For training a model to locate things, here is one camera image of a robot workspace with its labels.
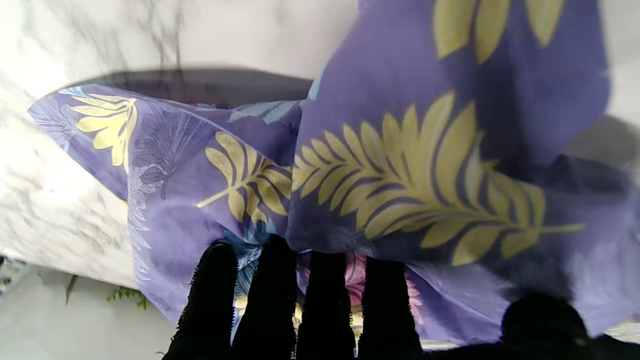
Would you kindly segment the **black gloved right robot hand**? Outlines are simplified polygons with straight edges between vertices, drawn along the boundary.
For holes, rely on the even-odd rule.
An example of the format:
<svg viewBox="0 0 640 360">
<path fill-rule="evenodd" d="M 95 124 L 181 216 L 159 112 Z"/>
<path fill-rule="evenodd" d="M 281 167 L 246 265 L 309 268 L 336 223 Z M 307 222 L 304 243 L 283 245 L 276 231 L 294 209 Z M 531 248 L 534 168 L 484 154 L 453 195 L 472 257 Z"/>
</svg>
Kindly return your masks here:
<svg viewBox="0 0 640 360">
<path fill-rule="evenodd" d="M 271 235 L 250 283 L 246 311 L 233 332 L 238 256 L 213 241 L 195 269 L 188 302 L 165 360 L 637 360 L 639 345 L 590 337 L 564 299 L 529 292 L 502 318 L 496 342 L 425 351 L 410 311 L 405 267 L 368 258 L 363 328 L 350 326 L 346 256 L 313 251 L 302 321 L 294 328 L 297 253 Z"/>
</svg>

